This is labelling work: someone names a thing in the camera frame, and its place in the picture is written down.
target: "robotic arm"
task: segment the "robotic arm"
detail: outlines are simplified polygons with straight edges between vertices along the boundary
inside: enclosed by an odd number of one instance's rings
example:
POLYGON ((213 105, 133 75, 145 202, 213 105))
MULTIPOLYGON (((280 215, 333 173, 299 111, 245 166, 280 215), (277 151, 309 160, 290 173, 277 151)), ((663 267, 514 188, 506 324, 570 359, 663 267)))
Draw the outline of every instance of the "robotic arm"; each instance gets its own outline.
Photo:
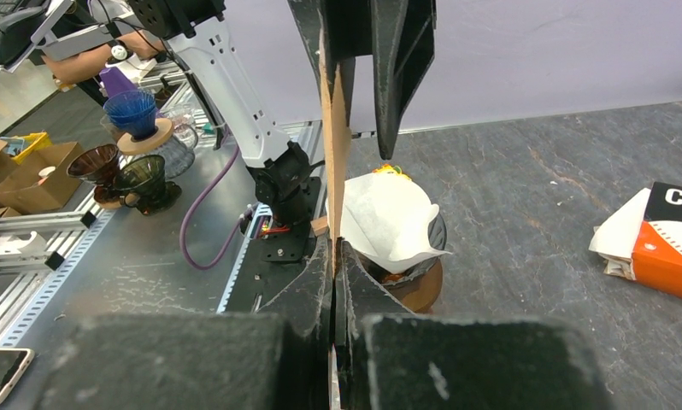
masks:
MULTIPOLYGON (((163 38, 206 90, 238 139, 256 182, 256 197, 286 226, 308 221, 302 185, 314 167, 263 109, 241 66, 223 12, 224 0, 129 0, 143 27, 163 38)), ((353 89, 356 56, 373 55, 379 152, 390 159, 403 111, 433 58, 434 0, 294 0, 317 79, 320 30, 328 67, 341 63, 353 89), (378 24, 380 21, 391 24, 378 24)), ((335 73, 328 74, 333 79, 335 73)))
POLYGON ((193 29, 192 37, 184 33, 166 36, 167 45, 192 71, 232 129, 256 182, 256 197, 271 207, 282 225, 308 220, 300 194, 300 185, 314 169, 308 155, 263 109, 222 15, 201 21, 193 29))

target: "white wall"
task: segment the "white wall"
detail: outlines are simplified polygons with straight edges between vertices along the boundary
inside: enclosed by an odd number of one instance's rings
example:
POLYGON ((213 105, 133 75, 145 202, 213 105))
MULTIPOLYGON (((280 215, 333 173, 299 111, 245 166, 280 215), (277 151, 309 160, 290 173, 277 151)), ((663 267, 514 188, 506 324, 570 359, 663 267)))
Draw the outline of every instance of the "white wall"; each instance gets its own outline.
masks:
MULTIPOLYGON (((286 0, 229 0, 227 19, 281 123, 320 118, 286 0)), ((682 0, 438 0, 436 60, 403 128, 679 100, 682 0)), ((352 127, 375 128, 371 66, 357 67, 352 127)))

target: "black mounting plate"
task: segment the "black mounting plate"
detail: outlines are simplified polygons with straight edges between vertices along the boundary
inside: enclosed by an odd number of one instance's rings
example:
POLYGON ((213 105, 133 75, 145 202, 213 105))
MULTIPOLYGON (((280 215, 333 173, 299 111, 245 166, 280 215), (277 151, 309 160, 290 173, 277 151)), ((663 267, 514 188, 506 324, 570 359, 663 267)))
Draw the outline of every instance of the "black mounting plate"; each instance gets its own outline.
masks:
POLYGON ((315 204, 320 194, 320 178, 309 178, 308 187, 301 191, 309 208, 309 221, 294 225, 288 232, 272 233, 266 239, 261 239, 261 260, 266 262, 292 263, 298 262, 304 256, 306 242, 311 234, 310 219, 313 218, 315 204))

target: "gray countertop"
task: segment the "gray countertop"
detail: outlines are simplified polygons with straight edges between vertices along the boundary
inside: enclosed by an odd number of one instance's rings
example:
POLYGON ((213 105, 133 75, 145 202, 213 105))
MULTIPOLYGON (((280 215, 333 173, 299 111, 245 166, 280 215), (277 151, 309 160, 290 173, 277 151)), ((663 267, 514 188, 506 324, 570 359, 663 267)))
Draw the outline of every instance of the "gray countertop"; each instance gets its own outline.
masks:
MULTIPOLYGON (((375 140, 356 140, 350 176, 377 167, 377 153, 375 140)), ((6 408, 30 406, 82 316, 217 308, 234 258, 196 272, 177 232, 227 157, 201 152, 177 179, 184 193, 172 211, 117 212, 63 285, 71 292, 57 294, 21 339, 38 358, 6 408)), ((435 313, 566 320, 587 333, 618 408, 682 408, 682 300, 603 275, 602 259, 587 251, 592 227, 639 189, 682 184, 682 103, 416 132, 399 137, 393 163, 439 203, 449 229, 453 255, 444 257, 435 313)), ((214 255, 252 201, 239 162, 198 213, 192 253, 214 255)))
MULTIPOLYGON (((682 409, 682 300, 604 275, 587 250, 641 188, 682 185, 682 103, 415 132, 393 163, 449 230, 434 313, 566 320, 618 408, 682 409)), ((355 141, 350 176, 378 165, 376 141, 355 141)))
MULTIPOLYGON (((213 151, 213 141, 196 150, 193 166, 174 179, 183 193, 161 214, 143 216, 120 209, 90 250, 51 298, 19 347, 35 350, 27 370, 4 408, 30 408, 42 391, 57 350, 71 336, 78 320, 102 313, 213 313, 243 237, 233 239, 226 257, 213 269, 199 272, 182 257, 178 232, 183 215, 212 178, 229 161, 235 144, 213 151)), ((238 161, 197 210, 188 231, 189 250, 201 263, 220 249, 237 217, 255 201, 253 181, 238 161)))

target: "yellow object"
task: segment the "yellow object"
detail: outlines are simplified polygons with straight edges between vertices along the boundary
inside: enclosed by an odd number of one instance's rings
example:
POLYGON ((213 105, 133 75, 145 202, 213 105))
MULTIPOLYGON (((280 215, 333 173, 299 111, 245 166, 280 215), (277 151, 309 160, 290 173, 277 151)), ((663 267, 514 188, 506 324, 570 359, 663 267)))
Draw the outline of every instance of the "yellow object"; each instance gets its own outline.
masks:
POLYGON ((381 168, 374 169, 373 173, 391 173, 394 175, 402 176, 408 179, 409 181, 411 180, 411 178, 402 171, 402 168, 400 166, 391 164, 384 164, 381 168))
POLYGON ((21 153, 19 153, 14 158, 12 158, 12 160, 14 160, 14 162, 16 162, 17 164, 21 164, 29 156, 29 154, 32 153, 32 151, 36 149, 46 148, 52 145, 51 140, 49 139, 49 133, 47 132, 34 132, 29 135, 15 138, 22 138, 32 143, 31 145, 29 145, 29 147, 21 151, 21 153))

